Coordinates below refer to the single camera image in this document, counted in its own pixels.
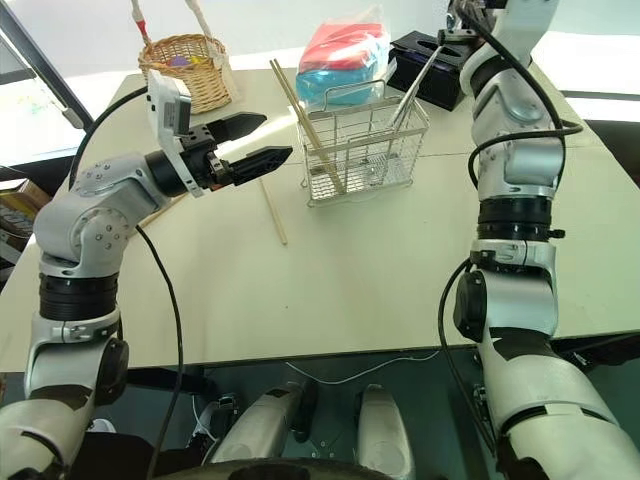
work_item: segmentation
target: floor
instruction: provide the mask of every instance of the floor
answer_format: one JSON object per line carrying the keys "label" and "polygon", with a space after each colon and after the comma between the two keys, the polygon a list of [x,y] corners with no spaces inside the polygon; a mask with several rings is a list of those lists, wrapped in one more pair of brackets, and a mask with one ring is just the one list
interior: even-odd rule
{"label": "floor", "polygon": [[[415,357],[432,352],[412,353]],[[357,373],[398,356],[399,354],[367,354],[300,360],[295,364],[307,372],[326,380],[335,380]],[[471,384],[480,381],[481,372],[473,361],[471,351],[454,352],[463,377]],[[251,365],[224,366],[206,370],[222,392],[235,392],[245,402],[255,400],[261,393],[281,382],[300,379],[299,374],[282,362],[261,362]],[[636,405],[640,400],[637,378],[640,359],[619,367],[598,367],[589,377],[608,402],[619,422],[640,446],[640,422]],[[21,398],[21,375],[9,376],[4,403]],[[461,404],[445,358],[437,355],[425,362],[400,362],[378,372],[341,386],[320,387],[319,405],[314,418],[311,439],[298,445],[290,437],[285,456],[321,458],[331,454],[336,460],[353,461],[356,429],[354,399],[369,383],[379,383],[394,396],[406,424],[418,478],[430,480],[501,479],[493,464],[480,452],[479,438],[473,432],[470,417]],[[130,387],[114,404],[101,407],[96,417],[107,418],[123,433],[155,440],[164,415],[169,394]],[[204,406],[199,399],[198,408]],[[165,442],[166,448],[183,446],[193,430],[195,421],[191,398],[181,395]]]}

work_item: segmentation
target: wire basket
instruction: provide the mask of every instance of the wire basket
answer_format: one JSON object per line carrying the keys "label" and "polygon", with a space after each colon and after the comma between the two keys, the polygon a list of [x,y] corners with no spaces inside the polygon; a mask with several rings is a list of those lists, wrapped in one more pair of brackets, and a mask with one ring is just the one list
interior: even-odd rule
{"label": "wire basket", "polygon": [[[328,89],[325,94],[323,110],[309,113],[322,148],[315,149],[298,125],[305,154],[308,205],[346,200],[353,194],[411,184],[413,167],[429,129],[429,117],[418,102],[414,100],[408,106],[400,126],[392,129],[387,128],[387,124],[402,97],[385,97],[367,105],[327,111],[326,99],[331,90],[334,89]],[[331,171],[327,171],[327,159]]]}
{"label": "wire basket", "polygon": [[[137,7],[139,11],[137,3],[137,1],[134,2],[134,8]],[[149,69],[158,70],[162,75],[182,80],[191,93],[191,113],[197,114],[229,103],[231,101],[229,90],[233,86],[224,45],[211,36],[209,26],[199,7],[194,13],[204,35],[174,35],[152,42],[143,23],[141,34],[145,46],[138,56],[138,64],[145,81],[148,81]],[[181,66],[168,65],[176,57],[195,59],[197,63],[190,62],[188,65]]]}

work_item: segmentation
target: black box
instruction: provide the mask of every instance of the black box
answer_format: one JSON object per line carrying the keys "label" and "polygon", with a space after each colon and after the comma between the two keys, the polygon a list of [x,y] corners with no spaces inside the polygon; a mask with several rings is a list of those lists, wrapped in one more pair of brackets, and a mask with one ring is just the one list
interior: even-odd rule
{"label": "black box", "polygon": [[[392,42],[389,61],[396,59],[398,69],[387,84],[406,92],[427,60],[438,48],[435,37],[413,31]],[[463,94],[460,90],[460,70],[473,50],[468,45],[447,45],[425,76],[418,98],[452,111]]]}

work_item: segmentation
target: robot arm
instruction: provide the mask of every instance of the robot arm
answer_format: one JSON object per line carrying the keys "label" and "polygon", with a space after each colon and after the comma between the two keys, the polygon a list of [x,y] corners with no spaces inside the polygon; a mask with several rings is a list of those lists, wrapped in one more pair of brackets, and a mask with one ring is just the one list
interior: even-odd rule
{"label": "robot arm", "polygon": [[121,395],[128,347],[113,337],[117,277],[135,226],[171,197],[240,185],[275,170],[292,151],[262,149],[234,164],[217,158],[216,142],[242,137],[266,117],[238,114],[190,128],[184,84],[155,71],[147,108],[163,150],[93,165],[36,219],[40,309],[32,319],[27,400],[0,412],[0,479],[61,478],[94,407]]}
{"label": "robot arm", "polygon": [[[463,20],[495,21],[493,35],[524,65],[557,0],[460,1]],[[483,6],[499,5],[494,12]],[[455,32],[441,35],[455,38]],[[488,44],[465,64],[473,138],[552,130],[550,114],[512,65]],[[501,142],[479,155],[476,269],[459,283],[454,321],[478,342],[487,404],[507,478],[631,479],[640,455],[589,380],[549,346],[558,321],[551,206],[562,172],[559,138]]]}

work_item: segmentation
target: black cable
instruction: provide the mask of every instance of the black cable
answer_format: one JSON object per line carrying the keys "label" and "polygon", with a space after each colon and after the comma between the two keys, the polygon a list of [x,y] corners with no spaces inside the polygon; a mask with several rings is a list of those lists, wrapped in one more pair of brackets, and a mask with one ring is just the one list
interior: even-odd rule
{"label": "black cable", "polygon": [[[533,75],[529,73],[527,67],[522,65],[520,61],[516,57],[514,57],[507,48],[500,43],[500,41],[495,38],[489,30],[487,30],[483,25],[481,25],[472,15],[469,15],[464,8],[458,3],[456,7],[456,13],[460,16],[460,18],[471,28],[473,28],[476,33],[478,33],[491,47],[507,62],[509,65],[516,70],[520,76],[524,79],[525,82],[531,87],[531,89],[535,92],[535,94],[540,98],[540,101],[544,105],[544,107],[549,112],[549,116],[551,117],[551,121],[553,122],[553,126],[555,127],[555,131],[562,131],[562,120],[558,115],[558,111],[556,107],[553,105],[553,102],[547,95],[547,92],[540,86],[540,84],[533,78]],[[562,144],[562,165],[560,166],[560,172],[558,173],[558,183],[557,186],[560,185],[560,181],[562,180],[562,175],[564,173],[564,166],[566,163],[566,148],[565,148],[565,135],[559,135],[556,133],[555,136],[560,139],[560,143]]]}
{"label": "black cable", "polygon": [[82,159],[82,155],[84,154],[84,151],[87,148],[87,145],[89,144],[89,140],[91,140],[91,137],[93,136],[95,131],[98,129],[98,127],[102,124],[102,122],[106,120],[106,118],[109,115],[115,112],[122,105],[124,105],[130,100],[133,100],[136,97],[139,97],[140,95],[146,92],[147,92],[147,87],[142,87],[142,88],[139,88],[138,90],[134,90],[133,92],[128,93],[124,97],[120,98],[119,100],[116,100],[114,103],[109,105],[106,108],[106,110],[102,112],[102,114],[100,114],[100,116],[96,118],[96,120],[91,124],[91,126],[89,127],[89,130],[87,130],[87,134],[84,136],[84,138],[80,142],[80,145],[78,146],[78,150],[76,151],[76,154],[74,155],[73,160],[71,161],[71,166],[69,167],[69,190],[71,190],[71,187],[73,186],[73,182],[76,181],[76,176],[78,175],[78,167],[80,166],[80,160]]}
{"label": "black cable", "polygon": [[562,137],[566,137],[567,135],[574,135],[576,133],[580,133],[582,130],[584,130],[582,125],[569,122],[568,120],[562,120],[562,124],[564,125],[565,128],[562,128],[560,130],[534,130],[531,132],[510,133],[508,135],[501,135],[499,137],[492,138],[491,140],[487,140],[486,142],[478,145],[476,149],[473,152],[471,152],[471,155],[469,155],[469,161],[467,162],[469,178],[471,179],[471,183],[473,183],[473,186],[478,188],[478,178],[476,177],[476,173],[473,169],[473,165],[476,157],[485,148],[491,147],[498,143],[510,142],[512,140],[524,140],[527,138],[562,138]]}
{"label": "black cable", "polygon": [[158,462],[158,454],[160,453],[160,449],[162,448],[164,437],[167,434],[167,428],[169,427],[169,421],[171,420],[171,416],[173,415],[173,410],[175,409],[176,402],[178,401],[178,396],[180,394],[180,388],[182,387],[182,375],[184,373],[184,353],[182,350],[182,322],[180,320],[180,311],[178,310],[178,301],[176,300],[176,294],[173,290],[173,284],[171,283],[169,274],[167,274],[167,271],[162,264],[162,260],[160,260],[160,256],[158,255],[156,247],[153,245],[151,239],[139,225],[136,226],[136,230],[142,236],[147,246],[149,247],[153,258],[156,261],[160,272],[162,273],[162,277],[167,284],[167,288],[169,289],[169,295],[171,296],[171,306],[173,307],[173,314],[176,320],[176,338],[178,340],[178,376],[176,378],[176,384],[173,387],[173,393],[171,394],[171,400],[169,401],[167,412],[164,415],[162,425],[160,426],[160,431],[158,432],[158,438],[156,439],[156,443],[153,447],[153,455],[151,456],[151,462],[149,463],[149,468],[147,469],[147,480],[149,480],[153,478],[156,463]]}
{"label": "black cable", "polygon": [[456,281],[456,278],[458,278],[458,276],[462,273],[462,271],[463,270],[469,271],[470,268],[471,268],[471,260],[467,258],[464,260],[464,262],[462,262],[458,266],[458,268],[456,268],[453,271],[453,273],[451,274],[451,277],[449,277],[449,280],[447,280],[447,284],[445,285],[444,290],[442,292],[442,296],[440,297],[440,304],[438,305],[438,335],[440,336],[440,346],[447,359],[447,363],[449,364],[449,369],[451,370],[451,374],[453,375],[453,378],[456,381],[458,389],[460,390],[460,393],[462,394],[462,397],[464,398],[464,401],[467,404],[469,411],[471,412],[473,421],[476,424],[476,427],[478,428],[478,431],[480,432],[485,445],[491,452],[491,455],[495,456],[495,452],[496,452],[495,441],[493,440],[491,433],[487,430],[487,427],[483,423],[482,418],[478,413],[478,410],[474,406],[473,401],[469,396],[469,393],[465,389],[464,382],[462,381],[460,372],[458,371],[458,368],[456,367],[456,364],[453,361],[453,357],[451,356],[451,351],[449,350],[449,345],[447,344],[447,338],[444,333],[444,307],[447,303],[447,297],[449,296],[449,291],[453,286],[453,282]]}

